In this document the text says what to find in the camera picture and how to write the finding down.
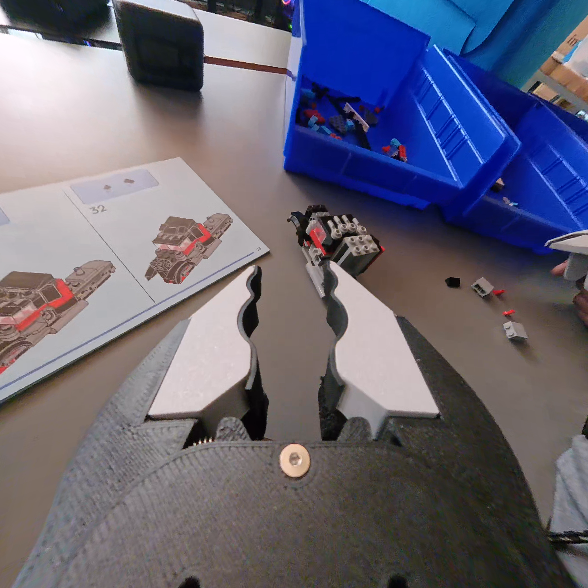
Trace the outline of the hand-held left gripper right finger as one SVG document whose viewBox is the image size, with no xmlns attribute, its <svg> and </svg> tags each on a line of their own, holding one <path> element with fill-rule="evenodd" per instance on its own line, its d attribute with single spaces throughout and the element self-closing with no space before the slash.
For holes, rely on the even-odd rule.
<svg viewBox="0 0 588 588">
<path fill-rule="evenodd" d="M 354 417 L 367 421 L 374 439 L 390 417 L 438 417 L 395 313 L 334 262 L 323 274 L 334 341 L 320 384 L 322 438 L 335 439 Z"/>
</svg>

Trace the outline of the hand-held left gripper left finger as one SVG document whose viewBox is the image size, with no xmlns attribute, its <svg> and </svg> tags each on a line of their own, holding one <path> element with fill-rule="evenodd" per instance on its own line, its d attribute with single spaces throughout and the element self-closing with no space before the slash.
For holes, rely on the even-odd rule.
<svg viewBox="0 0 588 588">
<path fill-rule="evenodd" d="M 262 271 L 250 266 L 189 319 L 148 416 L 151 419 L 267 420 L 259 360 L 251 335 Z"/>
</svg>

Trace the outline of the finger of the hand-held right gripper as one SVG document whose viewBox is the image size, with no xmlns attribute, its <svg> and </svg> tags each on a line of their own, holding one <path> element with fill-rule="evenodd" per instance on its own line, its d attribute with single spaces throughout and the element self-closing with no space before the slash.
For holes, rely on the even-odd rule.
<svg viewBox="0 0 588 588">
<path fill-rule="evenodd" d="M 587 231 L 577 231 L 550 239 L 545 247 L 570 254 L 587 254 Z"/>
</svg>

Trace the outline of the grey black toy brick truck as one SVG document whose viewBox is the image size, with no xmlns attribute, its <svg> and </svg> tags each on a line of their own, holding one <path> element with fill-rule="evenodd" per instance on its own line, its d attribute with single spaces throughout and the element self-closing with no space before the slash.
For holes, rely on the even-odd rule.
<svg viewBox="0 0 588 588">
<path fill-rule="evenodd" d="M 354 278 L 384 252 L 379 240 L 353 215 L 332 215 L 324 205 L 311 205 L 288 217 L 319 297 L 325 298 L 323 265 L 334 262 Z"/>
</svg>

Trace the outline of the grey desk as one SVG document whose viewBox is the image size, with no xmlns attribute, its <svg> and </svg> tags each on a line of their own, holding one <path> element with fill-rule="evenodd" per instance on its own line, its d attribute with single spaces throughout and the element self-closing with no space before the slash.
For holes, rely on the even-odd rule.
<svg viewBox="0 0 588 588">
<path fill-rule="evenodd" d="M 269 439 L 231 420 L 199 444 L 194 419 L 146 416 L 231 276 L 1 408 L 1 587 L 573 587 L 540 521 L 587 413 L 573 288 L 436 212 L 285 173 L 286 78 L 206 65 L 195 95 L 136 84 L 120 51 L 1 35 L 1 191 L 180 157 L 270 249 L 252 337 Z M 384 244 L 361 281 L 400 315 L 441 417 L 321 441 L 334 333 L 286 225 L 312 202 Z M 480 277 L 505 293 L 481 298 Z"/>
</svg>

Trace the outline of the person's right hand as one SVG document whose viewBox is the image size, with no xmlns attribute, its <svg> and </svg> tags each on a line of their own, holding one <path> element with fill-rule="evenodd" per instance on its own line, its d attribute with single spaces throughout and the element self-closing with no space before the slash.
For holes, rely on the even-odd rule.
<svg viewBox="0 0 588 588">
<path fill-rule="evenodd" d="M 568 261 L 564 261 L 551 269 L 550 274 L 554 277 L 562 277 L 567 269 Z M 579 320 L 587 327 L 587 290 L 584 287 L 584 281 L 587 276 L 584 276 L 576 281 L 578 289 L 577 294 L 573 298 L 573 305 Z"/>
</svg>

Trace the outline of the brick instruction booklet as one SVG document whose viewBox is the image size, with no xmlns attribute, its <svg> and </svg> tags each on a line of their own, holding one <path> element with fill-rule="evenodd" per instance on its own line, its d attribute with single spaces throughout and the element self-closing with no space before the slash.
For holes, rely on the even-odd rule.
<svg viewBox="0 0 588 588">
<path fill-rule="evenodd" d="M 181 159 L 1 195 L 1 403 L 269 252 Z"/>
</svg>

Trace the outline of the brown cardboard box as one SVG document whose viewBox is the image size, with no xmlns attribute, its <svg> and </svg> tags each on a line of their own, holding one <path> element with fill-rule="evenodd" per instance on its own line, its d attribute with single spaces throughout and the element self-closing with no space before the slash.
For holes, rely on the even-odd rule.
<svg viewBox="0 0 588 588">
<path fill-rule="evenodd" d="M 540 72 L 570 91 L 587 92 L 587 19 L 548 57 Z"/>
</svg>

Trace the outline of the blue felt bag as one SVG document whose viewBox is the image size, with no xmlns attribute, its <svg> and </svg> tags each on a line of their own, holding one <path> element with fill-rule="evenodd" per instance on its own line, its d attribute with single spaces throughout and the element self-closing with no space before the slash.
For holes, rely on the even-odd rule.
<svg viewBox="0 0 588 588">
<path fill-rule="evenodd" d="M 587 1 L 366 1 L 521 87 L 587 16 Z"/>
</svg>

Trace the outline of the person's grey sweater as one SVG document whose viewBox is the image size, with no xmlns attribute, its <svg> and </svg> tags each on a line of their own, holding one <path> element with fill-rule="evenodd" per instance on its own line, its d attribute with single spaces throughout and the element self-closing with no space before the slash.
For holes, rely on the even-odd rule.
<svg viewBox="0 0 588 588">
<path fill-rule="evenodd" d="M 576 435 L 556 461 L 555 494 L 549 531 L 567 535 L 552 540 L 564 567 L 577 587 L 587 587 L 587 436 Z"/>
</svg>

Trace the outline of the large blue plastic bin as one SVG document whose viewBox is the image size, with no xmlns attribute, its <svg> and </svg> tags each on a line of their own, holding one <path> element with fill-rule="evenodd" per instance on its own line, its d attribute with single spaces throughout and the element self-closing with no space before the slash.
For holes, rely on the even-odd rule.
<svg viewBox="0 0 588 588">
<path fill-rule="evenodd" d="M 424 33 L 362 1 L 298 1 L 286 78 L 284 169 L 423 209 L 483 194 L 520 144 Z M 408 96 L 408 163 L 295 124 L 302 78 L 372 104 Z"/>
</svg>

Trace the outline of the black cube power station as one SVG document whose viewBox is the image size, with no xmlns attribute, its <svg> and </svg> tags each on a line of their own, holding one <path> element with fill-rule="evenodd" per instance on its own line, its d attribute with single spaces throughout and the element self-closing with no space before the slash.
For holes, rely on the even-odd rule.
<svg viewBox="0 0 588 588">
<path fill-rule="evenodd" d="M 203 86 L 203 27 L 180 1 L 113 1 L 122 51 L 141 84 L 199 92 Z"/>
</svg>

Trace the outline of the black power adapter box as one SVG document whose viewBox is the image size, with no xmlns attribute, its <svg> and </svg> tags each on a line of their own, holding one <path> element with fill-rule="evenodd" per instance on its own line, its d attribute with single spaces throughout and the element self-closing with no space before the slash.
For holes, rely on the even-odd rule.
<svg viewBox="0 0 588 588">
<path fill-rule="evenodd" d="M 78 31 L 99 24 L 109 13 L 109 1 L 1 1 L 11 24 Z"/>
</svg>

